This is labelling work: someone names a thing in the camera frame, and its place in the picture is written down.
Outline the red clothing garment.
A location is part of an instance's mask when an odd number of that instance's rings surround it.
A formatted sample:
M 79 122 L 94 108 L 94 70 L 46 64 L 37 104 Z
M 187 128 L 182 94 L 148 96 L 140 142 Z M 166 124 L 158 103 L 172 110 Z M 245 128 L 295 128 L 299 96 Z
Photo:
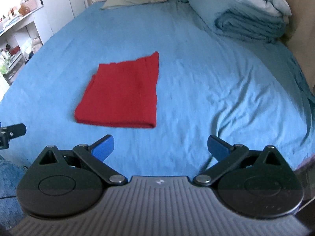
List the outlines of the red clothing garment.
M 82 124 L 154 128 L 157 125 L 159 53 L 100 64 L 74 112 Z

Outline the red box on shelf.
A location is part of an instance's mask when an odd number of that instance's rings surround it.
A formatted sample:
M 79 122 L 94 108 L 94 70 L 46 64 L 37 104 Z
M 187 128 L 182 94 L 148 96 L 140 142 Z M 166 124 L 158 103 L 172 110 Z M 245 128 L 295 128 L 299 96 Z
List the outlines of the red box on shelf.
M 15 54 L 20 52 L 20 46 L 16 46 L 14 48 L 11 48 L 9 51 L 10 51 L 11 55 L 15 55 Z

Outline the blue bed sheet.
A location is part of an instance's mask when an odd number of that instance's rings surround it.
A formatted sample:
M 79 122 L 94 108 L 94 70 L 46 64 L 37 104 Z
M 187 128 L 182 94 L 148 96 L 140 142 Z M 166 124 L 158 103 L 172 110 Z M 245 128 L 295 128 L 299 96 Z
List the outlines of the blue bed sheet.
M 78 124 L 74 110 L 101 63 L 160 55 L 154 129 Z M 126 177 L 194 176 L 215 164 L 214 134 L 251 150 L 274 145 L 297 169 L 314 154 L 314 96 L 281 43 L 215 35 L 188 3 L 102 10 L 97 3 L 54 34 L 1 101 L 1 123 L 24 136 L 1 155 L 30 166 L 48 145 L 115 140 L 106 163 Z

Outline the white bag under shelf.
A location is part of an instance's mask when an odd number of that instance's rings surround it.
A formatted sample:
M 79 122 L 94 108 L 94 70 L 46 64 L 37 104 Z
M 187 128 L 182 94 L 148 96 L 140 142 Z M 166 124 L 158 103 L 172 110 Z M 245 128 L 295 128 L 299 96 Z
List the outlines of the white bag under shelf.
M 35 54 L 43 46 L 43 43 L 39 37 L 35 37 L 31 40 L 31 45 L 28 47 L 27 53 L 30 55 Z

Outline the white shelf unit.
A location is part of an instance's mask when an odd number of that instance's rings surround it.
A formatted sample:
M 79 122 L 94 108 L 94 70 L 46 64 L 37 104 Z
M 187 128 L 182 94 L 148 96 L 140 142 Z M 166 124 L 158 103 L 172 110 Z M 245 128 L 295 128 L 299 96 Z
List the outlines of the white shelf unit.
M 43 5 L 8 25 L 1 32 L 2 48 L 5 48 L 6 45 L 12 49 L 19 48 L 7 65 L 8 72 L 3 75 L 8 85 L 12 85 L 32 56 L 32 40 L 39 38 L 41 43 L 45 44 L 52 35 L 53 32 Z

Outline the brown teddy bear on shelf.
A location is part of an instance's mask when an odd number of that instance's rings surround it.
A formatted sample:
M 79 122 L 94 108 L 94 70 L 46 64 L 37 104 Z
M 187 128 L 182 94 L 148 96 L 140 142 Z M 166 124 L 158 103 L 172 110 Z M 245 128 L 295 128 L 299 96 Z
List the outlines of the brown teddy bear on shelf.
M 30 8 L 27 7 L 24 4 L 21 4 L 20 9 L 18 10 L 19 14 L 24 17 L 25 15 L 27 15 L 28 13 L 31 12 Z

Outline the pink ribbed container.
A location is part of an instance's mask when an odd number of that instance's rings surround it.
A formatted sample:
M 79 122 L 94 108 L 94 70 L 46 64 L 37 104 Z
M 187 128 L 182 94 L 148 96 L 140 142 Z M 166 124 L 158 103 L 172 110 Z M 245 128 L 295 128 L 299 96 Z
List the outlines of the pink ribbed container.
M 29 11 L 33 11 L 38 8 L 36 0 L 27 0 L 24 5 Z

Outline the white wardrobe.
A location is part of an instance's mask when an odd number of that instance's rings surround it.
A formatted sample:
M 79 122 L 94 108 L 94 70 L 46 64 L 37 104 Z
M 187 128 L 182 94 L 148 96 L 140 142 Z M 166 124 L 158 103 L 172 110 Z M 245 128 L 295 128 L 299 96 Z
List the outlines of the white wardrobe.
M 48 23 L 53 34 L 56 34 L 67 23 L 86 9 L 84 0 L 41 0 Z

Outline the folded teal blanket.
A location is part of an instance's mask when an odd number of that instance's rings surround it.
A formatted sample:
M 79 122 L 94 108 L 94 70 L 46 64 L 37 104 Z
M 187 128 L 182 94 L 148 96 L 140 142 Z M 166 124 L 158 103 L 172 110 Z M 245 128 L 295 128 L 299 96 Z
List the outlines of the folded teal blanket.
M 274 42 L 286 31 L 282 16 L 275 17 L 235 0 L 180 0 L 215 34 L 241 41 Z

